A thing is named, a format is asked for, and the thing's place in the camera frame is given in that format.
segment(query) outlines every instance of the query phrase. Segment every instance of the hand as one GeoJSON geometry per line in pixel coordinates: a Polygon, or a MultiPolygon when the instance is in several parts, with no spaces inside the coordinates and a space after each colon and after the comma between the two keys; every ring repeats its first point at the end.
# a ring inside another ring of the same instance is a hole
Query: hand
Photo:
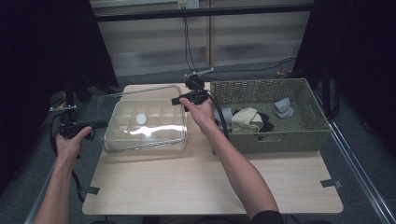
{"type": "Polygon", "coordinates": [[[74,138],[67,139],[61,135],[56,136],[56,148],[58,161],[67,162],[71,169],[77,166],[77,155],[83,151],[82,140],[92,130],[92,127],[85,127],[74,138]]]}
{"type": "Polygon", "coordinates": [[[187,98],[180,98],[180,102],[190,110],[192,118],[203,134],[206,134],[211,126],[216,125],[212,100],[207,99],[200,105],[192,104],[187,98]]]}

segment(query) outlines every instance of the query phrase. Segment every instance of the wicker basket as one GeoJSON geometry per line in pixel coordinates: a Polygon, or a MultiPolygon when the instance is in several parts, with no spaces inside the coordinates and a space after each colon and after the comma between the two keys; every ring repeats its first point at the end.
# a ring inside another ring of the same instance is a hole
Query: wicker basket
{"type": "Polygon", "coordinates": [[[275,126],[268,133],[230,133],[230,141],[241,153],[317,151],[332,134],[303,78],[213,82],[210,90],[222,108],[255,108],[275,126]],[[274,103],[286,97],[294,114],[281,119],[274,103]]]}

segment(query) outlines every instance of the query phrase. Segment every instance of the table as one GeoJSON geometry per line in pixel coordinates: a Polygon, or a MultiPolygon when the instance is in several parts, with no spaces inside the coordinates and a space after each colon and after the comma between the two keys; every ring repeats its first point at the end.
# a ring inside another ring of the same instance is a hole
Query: table
{"type": "MultiPolygon", "coordinates": [[[[131,85],[124,91],[166,84],[131,85]]],[[[177,84],[188,92],[184,84],[177,84]]],[[[102,152],[92,178],[97,195],[88,194],[86,215],[239,215],[245,209],[205,136],[187,117],[188,139],[183,150],[158,153],[139,150],[102,152]]],[[[260,171],[282,214],[340,213],[343,204],[320,152],[246,155],[260,171]]]]}

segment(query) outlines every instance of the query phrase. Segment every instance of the black cloth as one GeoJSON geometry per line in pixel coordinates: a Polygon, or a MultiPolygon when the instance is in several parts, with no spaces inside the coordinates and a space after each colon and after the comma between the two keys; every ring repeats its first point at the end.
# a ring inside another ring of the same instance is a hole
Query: black cloth
{"type": "Polygon", "coordinates": [[[283,217],[277,211],[262,211],[251,219],[250,224],[283,224],[283,217]]]}

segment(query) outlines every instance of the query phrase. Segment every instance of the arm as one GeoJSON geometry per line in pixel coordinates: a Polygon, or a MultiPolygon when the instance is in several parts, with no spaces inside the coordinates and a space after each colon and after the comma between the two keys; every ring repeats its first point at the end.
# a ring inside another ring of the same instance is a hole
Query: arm
{"type": "Polygon", "coordinates": [[[206,100],[201,105],[193,105],[186,98],[180,102],[186,106],[201,132],[215,149],[230,184],[245,206],[250,219],[261,211],[278,211],[274,196],[262,175],[221,132],[213,116],[213,102],[206,100]]]}
{"type": "Polygon", "coordinates": [[[51,174],[46,196],[35,217],[35,223],[69,222],[71,176],[78,163],[77,155],[82,152],[81,142],[91,130],[91,127],[86,127],[70,140],[59,134],[56,137],[58,159],[51,174]]]}

